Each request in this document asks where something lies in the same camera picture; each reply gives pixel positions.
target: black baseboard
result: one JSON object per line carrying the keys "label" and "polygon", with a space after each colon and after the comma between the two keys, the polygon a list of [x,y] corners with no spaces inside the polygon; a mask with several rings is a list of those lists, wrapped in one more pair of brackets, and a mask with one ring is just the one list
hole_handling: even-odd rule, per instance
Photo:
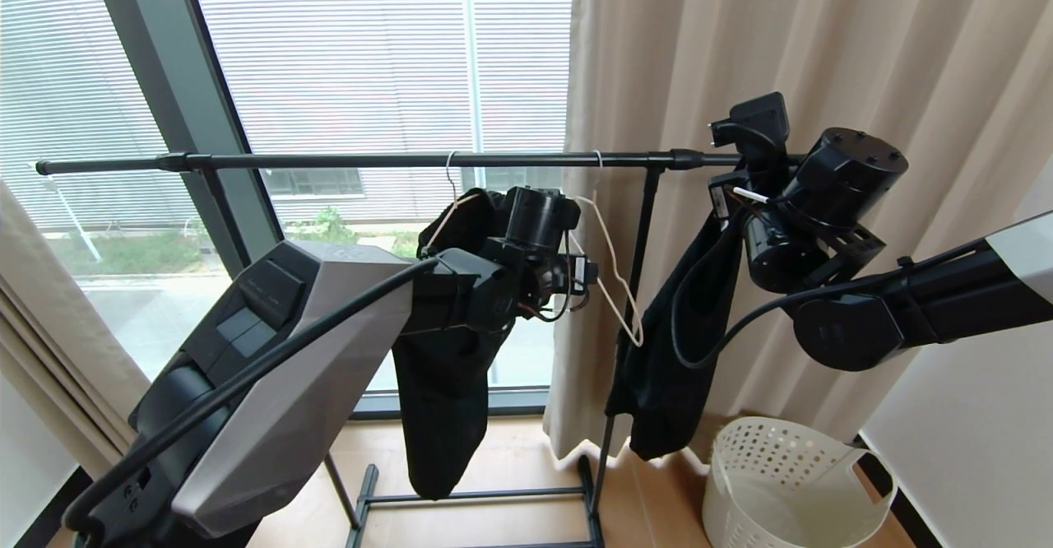
{"label": "black baseboard", "polygon": [[[854,445],[870,449],[862,437],[857,436]],[[888,494],[892,490],[892,477],[876,457],[873,455],[865,456],[859,461],[859,467],[870,478],[870,484],[874,485],[874,489],[881,495]],[[892,514],[899,521],[899,525],[902,526],[907,535],[911,536],[911,542],[915,546],[918,548],[942,548],[932,530],[926,525],[925,520],[918,514],[917,509],[914,508],[914,504],[902,492],[897,493],[896,497],[892,500]]]}
{"label": "black baseboard", "polygon": [[29,529],[25,530],[15,548],[44,548],[62,528],[62,514],[77,495],[92,484],[92,477],[83,468],[77,468],[62,488],[47,503],[47,507],[37,515]]}

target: wooden floor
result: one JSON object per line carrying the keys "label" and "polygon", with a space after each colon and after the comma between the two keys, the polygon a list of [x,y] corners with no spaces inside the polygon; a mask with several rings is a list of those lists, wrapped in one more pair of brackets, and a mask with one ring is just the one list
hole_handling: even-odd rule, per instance
{"label": "wooden floor", "polygon": [[[495,419],[456,490],[576,486],[574,459],[580,451],[590,454],[595,470],[598,451],[594,446],[557,463],[539,418]],[[371,463],[380,468],[378,494],[413,492],[397,423],[349,425],[333,446],[333,457],[352,500],[358,495],[365,466]],[[607,546],[709,548],[700,514],[704,476],[683,455],[655,462],[642,462],[628,450],[611,462],[600,507]],[[343,548],[347,529],[330,478],[319,468],[293,503],[263,520],[250,547]],[[588,537],[581,500],[565,496],[375,508],[362,546],[493,546]],[[68,545],[68,536],[60,534],[48,548]],[[913,544],[889,517],[865,546],[906,548]]]}

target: wall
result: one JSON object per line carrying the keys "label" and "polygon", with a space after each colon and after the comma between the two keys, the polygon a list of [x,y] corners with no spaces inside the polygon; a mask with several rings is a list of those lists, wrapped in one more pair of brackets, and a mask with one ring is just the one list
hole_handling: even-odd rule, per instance
{"label": "wall", "polygon": [[[1016,220],[1053,209],[1051,185],[1053,164]],[[1053,322],[925,348],[863,427],[945,546],[1050,545],[1050,340]]]}
{"label": "wall", "polygon": [[18,542],[76,466],[22,396],[0,377],[0,547]]}

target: curtain fold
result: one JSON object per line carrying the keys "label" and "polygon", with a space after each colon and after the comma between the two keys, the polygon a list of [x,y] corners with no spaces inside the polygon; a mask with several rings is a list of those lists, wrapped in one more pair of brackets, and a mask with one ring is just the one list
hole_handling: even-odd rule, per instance
{"label": "curtain fold", "polygon": [[[1053,152],[1051,61],[1051,0],[574,0],[567,146],[712,151],[708,122],[780,91],[790,151],[808,151],[827,126],[848,126],[905,152],[910,170],[862,219],[888,244],[868,272],[886,271],[899,256],[921,259],[1012,220]],[[707,181],[721,172],[662,177],[641,308],[710,212]],[[567,189],[588,193],[597,176],[628,277],[642,172],[574,170]],[[602,238],[585,217],[579,239],[611,281]],[[732,321],[774,297],[744,267],[739,278]],[[560,456],[602,435],[618,328],[599,302],[565,321],[545,412]],[[848,439],[913,354],[837,372],[809,359],[789,318],[771,314],[721,355],[707,413],[777,415]],[[616,448],[627,424],[616,427]],[[706,454],[707,443],[699,434],[693,447]]]}
{"label": "curtain fold", "polygon": [[150,381],[0,182],[0,372],[93,477]]}

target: white plastic basket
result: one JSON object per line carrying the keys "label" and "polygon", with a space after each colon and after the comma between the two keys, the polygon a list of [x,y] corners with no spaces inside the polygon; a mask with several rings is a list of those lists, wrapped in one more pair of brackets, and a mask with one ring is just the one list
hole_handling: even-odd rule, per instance
{"label": "white plastic basket", "polygon": [[881,527],[899,488],[882,463],[892,490],[873,503],[852,470],[868,453],[786,420],[730,423],[713,443],[706,484],[702,524],[710,543],[713,548],[862,544]]}

